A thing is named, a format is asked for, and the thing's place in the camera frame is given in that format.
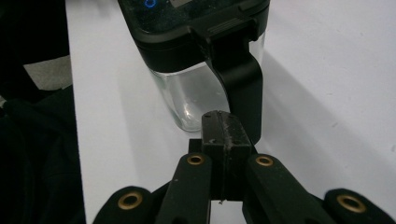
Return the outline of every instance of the black metal arm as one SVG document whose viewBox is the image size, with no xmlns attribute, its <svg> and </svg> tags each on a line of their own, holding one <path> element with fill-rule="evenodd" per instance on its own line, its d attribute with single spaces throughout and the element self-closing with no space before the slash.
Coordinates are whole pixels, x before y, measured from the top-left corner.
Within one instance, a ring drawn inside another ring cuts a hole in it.
<svg viewBox="0 0 396 224">
<path fill-rule="evenodd" d="M 257 153 L 236 116 L 212 111 L 169 183 L 152 193 L 120 189 L 94 224 L 209 223 L 211 200 L 242 201 L 249 224 L 396 223 L 348 189 L 330 190 L 323 201 L 312 196 L 278 159 Z"/>
</svg>

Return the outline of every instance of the white table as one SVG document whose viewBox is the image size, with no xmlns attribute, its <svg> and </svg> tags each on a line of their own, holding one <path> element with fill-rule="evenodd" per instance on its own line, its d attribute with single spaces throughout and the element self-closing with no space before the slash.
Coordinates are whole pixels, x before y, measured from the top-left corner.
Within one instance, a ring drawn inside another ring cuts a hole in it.
<svg viewBox="0 0 396 224">
<path fill-rule="evenodd" d="M 189 138 L 174 124 L 115 0 L 68 0 L 87 222 L 109 196 L 172 178 Z M 353 189 L 396 218 L 394 0 L 274 0 L 262 140 L 313 194 Z M 213 203 L 211 223 L 243 223 Z"/>
</svg>

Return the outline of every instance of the transparent cup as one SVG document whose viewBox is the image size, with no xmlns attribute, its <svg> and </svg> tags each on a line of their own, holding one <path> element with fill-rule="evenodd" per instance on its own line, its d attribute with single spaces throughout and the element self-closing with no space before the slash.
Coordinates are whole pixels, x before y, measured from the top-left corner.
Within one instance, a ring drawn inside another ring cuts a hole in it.
<svg viewBox="0 0 396 224">
<path fill-rule="evenodd" d="M 262 65 L 265 33 L 249 43 L 250 53 Z M 176 125 L 187 132 L 201 130 L 201 116 L 212 110 L 230 112 L 227 97 L 206 63 L 175 73 L 150 70 Z"/>
</svg>

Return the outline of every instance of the black lid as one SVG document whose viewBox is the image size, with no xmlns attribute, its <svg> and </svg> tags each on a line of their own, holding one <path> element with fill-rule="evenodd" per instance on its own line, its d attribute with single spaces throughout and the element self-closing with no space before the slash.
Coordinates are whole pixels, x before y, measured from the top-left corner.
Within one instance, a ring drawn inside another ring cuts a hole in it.
<svg viewBox="0 0 396 224">
<path fill-rule="evenodd" d="M 269 0 L 119 0 L 147 66 L 177 72 L 214 57 L 211 42 L 244 29 L 265 30 Z"/>
</svg>

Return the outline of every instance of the brass insert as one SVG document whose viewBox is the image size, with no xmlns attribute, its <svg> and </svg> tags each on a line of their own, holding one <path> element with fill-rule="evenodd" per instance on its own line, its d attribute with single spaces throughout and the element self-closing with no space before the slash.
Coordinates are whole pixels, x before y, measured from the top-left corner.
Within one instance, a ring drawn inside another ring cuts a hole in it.
<svg viewBox="0 0 396 224">
<path fill-rule="evenodd" d="M 256 158 L 256 162 L 262 166 L 272 166 L 274 164 L 274 161 L 266 156 Z"/>
<path fill-rule="evenodd" d="M 200 165 L 204 163 L 204 161 L 205 161 L 204 157 L 200 155 L 194 155 L 187 158 L 187 162 L 191 165 Z"/>
<path fill-rule="evenodd" d="M 367 210 L 361 200 L 346 194 L 338 195 L 337 202 L 339 202 L 345 209 L 354 213 L 363 213 Z"/>
<path fill-rule="evenodd" d="M 119 208 L 123 210 L 131 210 L 139 206 L 143 201 L 143 196 L 137 191 L 132 191 L 127 194 L 122 195 L 119 199 Z"/>
</svg>

